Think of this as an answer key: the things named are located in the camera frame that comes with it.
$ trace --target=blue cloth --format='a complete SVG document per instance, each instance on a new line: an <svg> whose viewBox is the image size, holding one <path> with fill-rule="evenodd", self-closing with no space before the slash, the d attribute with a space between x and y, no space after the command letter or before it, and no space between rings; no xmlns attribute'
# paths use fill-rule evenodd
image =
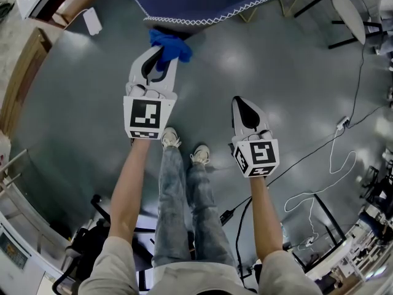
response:
<svg viewBox="0 0 393 295"><path fill-rule="evenodd" d="M163 46L164 52L158 60L156 69L163 71L168 61L179 57L181 62L189 62L192 56L191 48L180 38L167 35L155 29L149 30L150 43L153 46Z"/></svg>
<svg viewBox="0 0 393 295"><path fill-rule="evenodd" d="M176 147L164 150L158 182L158 221L155 229L153 266L191 261L184 224L184 194L193 215L196 261L235 266L232 251L222 230L208 174L203 164L184 171Z"/></svg>

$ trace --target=person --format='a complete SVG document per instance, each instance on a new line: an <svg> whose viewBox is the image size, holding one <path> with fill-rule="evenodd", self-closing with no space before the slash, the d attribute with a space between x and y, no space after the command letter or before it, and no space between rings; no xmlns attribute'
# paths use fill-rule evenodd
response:
<svg viewBox="0 0 393 295"><path fill-rule="evenodd" d="M161 143L158 221L155 232L154 287L150 295L250 295L235 269L230 244L222 229L205 165L210 151L198 146L184 171L180 139L166 128ZM80 295L132 295L138 293L131 240L139 214L144 165L150 140L135 140L111 200L111 229L90 278ZM254 235L263 268L259 293L317 295L321 291L282 250L282 232L264 178L251 178ZM184 224L184 195L193 215L196 261L191 261Z"/></svg>
<svg viewBox="0 0 393 295"><path fill-rule="evenodd" d="M359 213L359 219L371 228L374 236L378 238L379 245L387 245L393 240L393 230L387 224L383 225L378 222L364 208Z"/></svg>

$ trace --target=sneaker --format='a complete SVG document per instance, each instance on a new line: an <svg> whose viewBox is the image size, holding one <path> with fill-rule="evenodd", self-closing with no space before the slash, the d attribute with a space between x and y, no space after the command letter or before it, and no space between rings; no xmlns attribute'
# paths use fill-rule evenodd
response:
<svg viewBox="0 0 393 295"><path fill-rule="evenodd" d="M162 148L166 149L168 146L178 148L182 143L180 142L180 138L177 136L175 129L168 127L165 128L164 132L162 133L161 144Z"/></svg>
<svg viewBox="0 0 393 295"><path fill-rule="evenodd" d="M210 162L210 150L204 144L199 145L194 151L194 154L190 154L190 158L192 163L201 163L206 165Z"/></svg>

